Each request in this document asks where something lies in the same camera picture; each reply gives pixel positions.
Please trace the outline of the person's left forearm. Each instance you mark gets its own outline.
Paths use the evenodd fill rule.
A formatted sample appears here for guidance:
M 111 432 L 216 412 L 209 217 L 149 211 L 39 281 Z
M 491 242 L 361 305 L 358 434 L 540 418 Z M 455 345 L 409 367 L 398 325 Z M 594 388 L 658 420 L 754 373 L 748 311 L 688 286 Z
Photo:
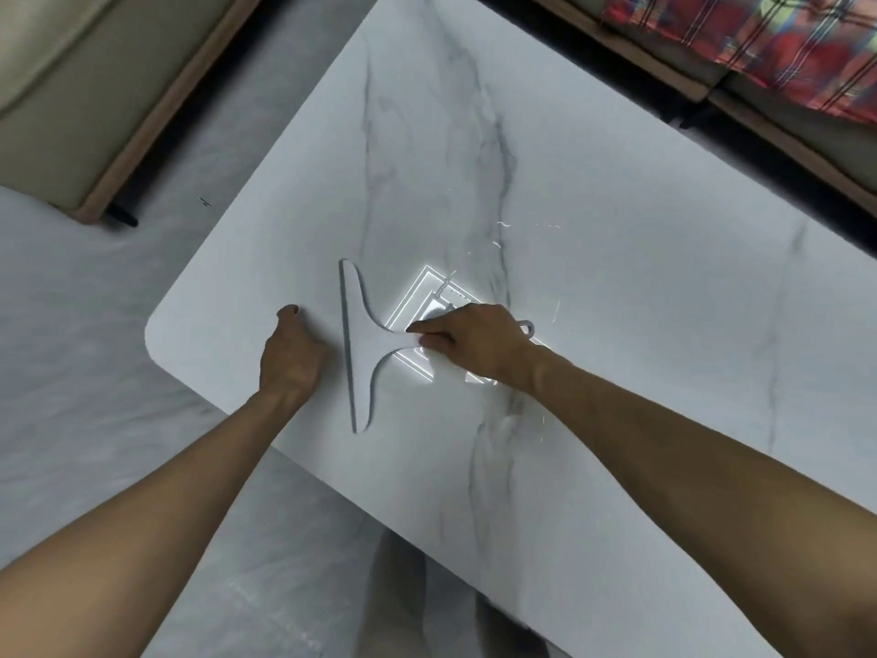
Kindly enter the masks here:
M 258 390 L 170 461 L 0 570 L 0 658 L 140 658 L 310 394 Z

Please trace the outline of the beige sofa with wooden base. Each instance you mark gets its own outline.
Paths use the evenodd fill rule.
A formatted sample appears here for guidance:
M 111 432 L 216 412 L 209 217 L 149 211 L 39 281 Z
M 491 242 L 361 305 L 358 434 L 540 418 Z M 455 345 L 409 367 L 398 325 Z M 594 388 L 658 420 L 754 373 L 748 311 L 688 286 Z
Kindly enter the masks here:
M 671 118 L 718 110 L 877 220 L 877 125 L 798 106 L 655 32 L 602 20 L 606 0 L 532 1 L 672 88 Z

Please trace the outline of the red plaid blanket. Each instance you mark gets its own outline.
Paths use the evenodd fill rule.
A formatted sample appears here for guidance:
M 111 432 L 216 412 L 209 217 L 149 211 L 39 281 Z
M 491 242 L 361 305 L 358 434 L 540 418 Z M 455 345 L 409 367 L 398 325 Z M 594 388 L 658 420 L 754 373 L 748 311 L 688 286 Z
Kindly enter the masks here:
M 877 0 L 606 0 L 601 17 L 798 106 L 877 125 Z

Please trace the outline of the person's left hand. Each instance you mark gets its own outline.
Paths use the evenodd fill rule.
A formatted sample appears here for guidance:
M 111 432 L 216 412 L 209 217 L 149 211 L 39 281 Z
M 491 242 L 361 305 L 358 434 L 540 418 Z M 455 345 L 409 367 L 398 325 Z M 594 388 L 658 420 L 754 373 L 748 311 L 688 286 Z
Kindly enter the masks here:
M 278 326 L 259 364 L 259 393 L 296 412 L 314 395 L 327 360 L 327 346 L 303 326 Z

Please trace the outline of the person's right hand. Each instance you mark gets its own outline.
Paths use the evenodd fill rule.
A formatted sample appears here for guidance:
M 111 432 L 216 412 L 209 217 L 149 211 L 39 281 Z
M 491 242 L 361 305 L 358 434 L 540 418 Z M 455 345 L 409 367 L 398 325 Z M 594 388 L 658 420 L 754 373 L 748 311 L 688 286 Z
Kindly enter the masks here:
M 539 346 L 523 332 L 509 310 L 498 304 L 470 303 L 443 315 L 458 315 L 460 329 L 450 362 L 474 375 L 530 392 Z

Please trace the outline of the grey window squeegee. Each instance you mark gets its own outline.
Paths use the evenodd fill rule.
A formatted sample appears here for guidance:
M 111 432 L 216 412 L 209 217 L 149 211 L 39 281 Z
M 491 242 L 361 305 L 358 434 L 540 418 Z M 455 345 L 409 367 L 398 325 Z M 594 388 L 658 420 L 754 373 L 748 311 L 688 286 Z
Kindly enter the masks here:
M 341 314 L 345 346 L 345 370 L 352 432 L 361 434 L 371 423 L 375 377 L 384 361 L 396 356 L 416 375 L 431 382 L 431 364 L 408 331 L 411 323 L 442 316 L 480 300 L 454 275 L 442 275 L 424 265 L 407 284 L 396 305 L 379 318 L 368 301 L 367 287 L 357 265 L 349 259 L 338 263 Z

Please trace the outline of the person's right forearm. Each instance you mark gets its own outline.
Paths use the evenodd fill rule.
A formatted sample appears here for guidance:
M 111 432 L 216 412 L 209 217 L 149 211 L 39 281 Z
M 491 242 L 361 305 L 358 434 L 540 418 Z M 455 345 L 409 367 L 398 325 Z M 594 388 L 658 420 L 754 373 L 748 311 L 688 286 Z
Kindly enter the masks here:
M 727 591 L 877 596 L 877 516 L 538 346 L 528 390 Z

